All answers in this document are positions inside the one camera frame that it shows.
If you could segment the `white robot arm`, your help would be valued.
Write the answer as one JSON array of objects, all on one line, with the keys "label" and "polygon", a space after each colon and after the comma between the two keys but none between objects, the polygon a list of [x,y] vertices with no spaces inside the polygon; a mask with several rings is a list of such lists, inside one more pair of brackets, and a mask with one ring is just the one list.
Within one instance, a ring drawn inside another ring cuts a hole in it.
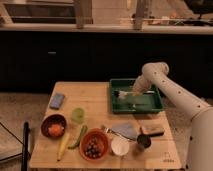
[{"label": "white robot arm", "polygon": [[145,93],[154,84],[190,117],[187,171],[213,171],[213,106],[169,79],[165,62],[146,63],[141,72],[133,84],[135,94]]}]

